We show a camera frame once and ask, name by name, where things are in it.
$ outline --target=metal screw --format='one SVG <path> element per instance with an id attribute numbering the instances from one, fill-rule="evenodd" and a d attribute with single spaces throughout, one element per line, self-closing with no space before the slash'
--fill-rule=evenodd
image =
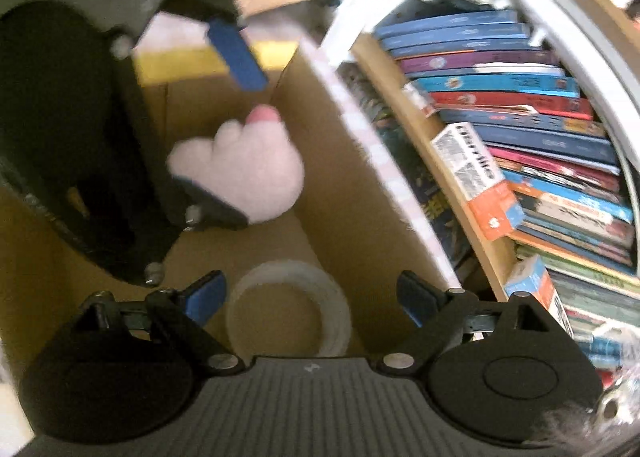
<path id="1" fill-rule="evenodd" d="M 111 54 L 116 60 L 124 60 L 131 55 L 135 44 L 130 36 L 119 34 L 111 43 Z"/>
<path id="2" fill-rule="evenodd" d="M 113 294 L 110 291 L 97 291 L 94 293 L 96 298 L 111 298 L 113 299 Z"/>
<path id="3" fill-rule="evenodd" d="M 150 262 L 145 267 L 145 284 L 148 287 L 158 287 L 164 280 L 164 265 L 162 262 Z"/>
<path id="4" fill-rule="evenodd" d="M 390 369 L 408 369 L 415 363 L 415 360 L 414 357 L 409 354 L 396 352 L 387 354 L 382 358 L 382 362 Z"/>
<path id="5" fill-rule="evenodd" d="M 233 369 L 240 361 L 233 354 L 214 354 L 207 360 L 209 367 L 217 371 L 228 371 Z"/>
<path id="6" fill-rule="evenodd" d="M 184 221 L 188 227 L 196 227 L 202 221 L 202 208 L 197 204 L 187 206 L 187 209 L 184 211 Z"/>

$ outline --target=blue book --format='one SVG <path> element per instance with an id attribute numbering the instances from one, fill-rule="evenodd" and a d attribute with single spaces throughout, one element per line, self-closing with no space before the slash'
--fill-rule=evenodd
<path id="1" fill-rule="evenodd" d="M 576 341 L 576 343 L 586 355 L 608 356 L 620 360 L 620 355 L 622 354 L 620 342 L 608 338 L 594 338 L 590 342 Z"/>
<path id="2" fill-rule="evenodd" d="M 440 17 L 420 18 L 382 26 L 375 31 L 377 38 L 389 38 L 399 34 L 419 33 L 420 31 L 439 30 L 441 28 L 458 28 L 460 26 L 478 26 L 479 24 L 509 24 L 518 21 L 518 12 L 514 10 L 495 10 L 488 12 L 472 12 Z"/>
<path id="3" fill-rule="evenodd" d="M 549 244 L 554 244 L 555 246 L 562 247 L 562 249 L 566 249 L 567 251 L 575 253 L 576 255 L 579 255 L 583 259 L 591 260 L 592 262 L 599 263 L 599 265 L 603 265 L 604 267 L 608 267 L 609 269 L 613 269 L 614 271 L 618 271 L 619 273 L 623 273 L 624 275 L 630 275 L 632 277 L 636 276 L 636 271 L 631 267 L 628 267 L 628 265 L 625 265 L 619 262 L 614 262 L 608 257 L 597 255 L 596 253 L 593 253 L 588 249 L 584 249 L 583 247 L 578 247 L 568 242 L 561 241 L 560 239 L 556 239 L 551 235 L 547 235 L 546 233 L 542 233 L 541 231 L 537 231 L 532 228 L 529 228 L 524 224 L 521 224 L 520 226 L 518 226 L 518 230 L 523 231 L 524 233 L 528 233 L 529 235 L 537 239 L 542 239 L 543 241 L 546 241 Z"/>
<path id="4" fill-rule="evenodd" d="M 535 74 L 536 76 L 564 76 L 564 69 L 560 67 L 529 67 L 529 68 L 492 68 L 488 67 L 459 67 L 457 69 L 434 69 L 432 71 L 407 72 L 409 79 L 428 78 L 429 76 L 464 76 L 465 74 Z"/>
<path id="5" fill-rule="evenodd" d="M 503 125 L 474 125 L 478 136 L 484 142 L 492 144 L 516 145 L 535 148 L 547 152 L 558 152 L 567 156 L 617 164 L 618 156 L 611 142 L 605 138 L 592 138 L 552 130 L 528 129 L 524 127 L 505 127 Z"/>
<path id="6" fill-rule="evenodd" d="M 420 46 L 437 42 L 456 42 L 458 40 L 485 40 L 488 38 L 528 38 L 527 24 L 483 24 L 481 26 L 462 26 L 443 30 L 421 31 L 385 38 L 380 42 L 385 49 Z"/>
<path id="7" fill-rule="evenodd" d="M 594 210 L 608 213 L 612 215 L 612 217 L 620 219 L 629 224 L 633 223 L 634 221 L 634 213 L 632 209 L 627 208 L 626 206 L 620 206 L 619 204 L 614 204 L 612 202 L 605 201 L 604 199 L 591 197 L 589 195 L 585 195 L 584 193 L 578 192 L 577 190 L 571 190 L 570 188 L 566 188 L 552 182 L 547 182 L 542 179 L 523 176 L 523 174 L 518 174 L 517 172 L 512 172 L 511 170 L 503 170 L 502 173 L 504 174 L 504 177 L 507 181 L 524 184 L 531 188 L 535 188 L 540 192 L 551 193 L 553 195 L 558 195 L 560 197 L 564 197 L 565 199 L 569 199 L 570 201 L 579 202 L 580 204 L 584 204 L 585 206 L 593 208 Z"/>
<path id="8" fill-rule="evenodd" d="M 429 92 L 502 91 L 577 98 L 580 87 L 573 78 L 536 74 L 467 74 L 420 78 L 421 89 Z"/>
<path id="9" fill-rule="evenodd" d="M 487 141 L 485 142 L 485 144 L 487 144 L 489 147 L 504 148 L 504 145 L 497 142 L 493 143 Z M 542 150 L 536 150 L 535 148 L 517 147 L 515 145 L 510 145 L 509 148 L 511 148 L 511 150 L 517 150 L 518 152 L 533 154 L 534 156 L 544 156 L 546 158 L 551 158 L 552 160 L 566 161 L 567 163 L 587 166 L 589 168 L 594 168 L 595 170 L 601 170 L 602 172 L 606 172 L 607 174 L 611 174 L 613 176 L 620 175 L 620 167 L 616 166 L 615 164 L 598 163 L 597 161 L 585 160 L 585 158 L 575 158 L 563 154 L 556 154 L 555 152 L 543 152 Z"/>
<path id="10" fill-rule="evenodd" d="M 596 237 L 591 237 L 590 235 L 587 235 L 586 233 L 582 233 L 581 231 L 566 228 L 562 225 L 556 224 L 555 222 L 545 221 L 544 219 L 534 215 L 535 212 L 531 212 L 530 210 L 525 210 L 524 212 L 527 216 L 525 219 L 525 222 L 530 223 L 530 225 L 533 224 L 534 226 L 539 226 L 549 231 L 555 231 L 557 233 L 560 233 L 561 235 L 574 238 L 577 241 L 581 241 L 585 244 L 591 244 L 591 246 L 594 246 L 594 247 L 603 246 L 605 249 L 615 251 L 620 255 L 626 255 L 627 257 L 629 256 L 628 251 L 623 247 L 614 246 L 613 244 L 606 243 L 604 240 L 600 240 Z"/>
<path id="11" fill-rule="evenodd" d="M 492 110 L 441 108 L 438 116 L 445 123 L 469 122 L 473 124 L 505 125 L 510 127 L 529 127 L 531 129 L 557 130 L 584 134 L 595 138 L 605 138 L 606 131 L 598 122 L 576 120 L 574 118 L 562 118 L 549 116 L 548 114 L 530 113 L 524 114 L 495 108 Z"/>
<path id="12" fill-rule="evenodd" d="M 441 42 L 439 44 L 420 44 L 420 46 L 400 47 L 392 49 L 391 56 L 405 58 L 426 56 L 443 52 L 460 51 L 540 51 L 540 46 L 530 46 L 528 38 L 491 38 L 487 40 L 460 40 L 457 42 Z"/>
<path id="13" fill-rule="evenodd" d="M 596 369 L 603 371 L 613 371 L 622 365 L 620 358 L 615 356 L 602 356 L 599 354 L 587 354 L 586 355 Z"/>

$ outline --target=bookshelf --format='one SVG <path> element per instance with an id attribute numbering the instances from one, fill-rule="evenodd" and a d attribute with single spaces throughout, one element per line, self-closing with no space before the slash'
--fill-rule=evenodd
<path id="1" fill-rule="evenodd" d="M 444 128 L 444 124 L 437 115 L 426 118 L 402 93 L 401 88 L 407 81 L 404 74 L 370 34 L 361 34 L 353 44 L 351 53 L 369 81 L 394 111 L 449 200 L 451 209 L 460 221 L 495 297 L 498 301 L 506 301 L 503 285 L 516 262 L 514 243 L 508 238 L 493 242 L 486 240 L 451 172 L 431 147 L 431 140 Z"/>

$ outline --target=white label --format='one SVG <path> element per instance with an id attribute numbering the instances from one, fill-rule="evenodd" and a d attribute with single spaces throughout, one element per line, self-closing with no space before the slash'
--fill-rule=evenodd
<path id="1" fill-rule="evenodd" d="M 467 201 L 504 179 L 473 126 L 447 126 L 431 142 L 458 181 Z"/>
<path id="2" fill-rule="evenodd" d="M 441 56 L 436 56 L 435 58 L 432 58 L 431 60 L 429 60 L 429 67 L 433 69 L 442 69 L 446 65 L 447 65 L 447 60 L 445 60 Z"/>
<path id="3" fill-rule="evenodd" d="M 588 217 L 590 219 L 595 219 L 596 221 L 604 224 L 611 224 L 613 222 L 613 215 L 611 215 L 610 213 L 604 212 L 602 210 L 596 210 L 591 206 L 584 205 L 577 201 L 572 201 L 571 199 L 567 199 L 553 193 L 543 193 L 539 199 L 541 201 L 550 202 L 562 208 L 569 208 L 571 210 L 574 210 L 579 215 Z"/>
<path id="4" fill-rule="evenodd" d="M 402 87 L 402 92 L 407 98 L 409 98 L 412 104 L 424 112 L 426 117 L 435 113 L 436 110 L 433 107 L 433 99 L 428 93 L 420 91 L 420 89 L 415 87 L 411 82 Z"/>

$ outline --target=pink plush toy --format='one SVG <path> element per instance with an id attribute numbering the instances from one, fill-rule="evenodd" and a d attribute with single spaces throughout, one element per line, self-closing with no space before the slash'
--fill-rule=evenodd
<path id="1" fill-rule="evenodd" d="M 305 167 L 278 111 L 258 105 L 242 126 L 229 120 L 215 138 L 175 144 L 167 159 L 175 177 L 191 180 L 241 211 L 249 224 L 272 220 L 292 208 Z"/>

